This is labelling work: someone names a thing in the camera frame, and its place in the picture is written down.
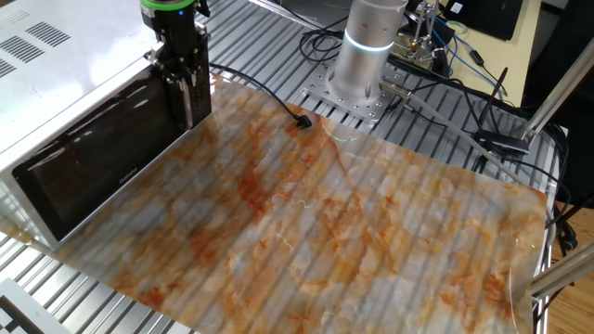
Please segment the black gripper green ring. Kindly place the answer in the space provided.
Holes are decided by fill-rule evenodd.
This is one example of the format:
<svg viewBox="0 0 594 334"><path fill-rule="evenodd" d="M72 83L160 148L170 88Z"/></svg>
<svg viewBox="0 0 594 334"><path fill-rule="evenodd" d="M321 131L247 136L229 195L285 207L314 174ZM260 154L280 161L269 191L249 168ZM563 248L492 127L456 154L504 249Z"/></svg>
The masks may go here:
<svg viewBox="0 0 594 334"><path fill-rule="evenodd" d="M187 64L191 88L208 83L208 52L200 49L200 32L195 25L197 13L207 17L205 0L140 0L144 23L151 28L162 48L152 48L146 59L159 71L167 107L180 130L186 129L184 93L179 63Z"/></svg>

